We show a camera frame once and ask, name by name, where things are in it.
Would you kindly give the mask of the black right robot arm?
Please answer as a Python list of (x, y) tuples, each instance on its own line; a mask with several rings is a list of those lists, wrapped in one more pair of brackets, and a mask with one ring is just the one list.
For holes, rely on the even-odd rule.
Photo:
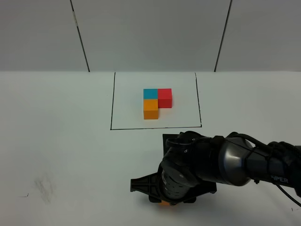
[(291, 187), (301, 194), (301, 148), (286, 142), (264, 144), (237, 132), (206, 137), (194, 131), (163, 134), (163, 159), (156, 173), (132, 179), (131, 192), (154, 203), (193, 203), (217, 184), (244, 186), (250, 181)]

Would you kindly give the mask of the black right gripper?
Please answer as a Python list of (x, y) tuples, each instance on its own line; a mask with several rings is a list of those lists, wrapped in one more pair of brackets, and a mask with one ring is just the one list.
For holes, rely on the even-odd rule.
[(131, 179), (130, 191), (148, 195), (151, 203), (194, 203), (197, 197), (216, 192), (216, 183), (201, 181), (195, 187), (182, 185), (166, 174), (161, 168), (156, 173)]

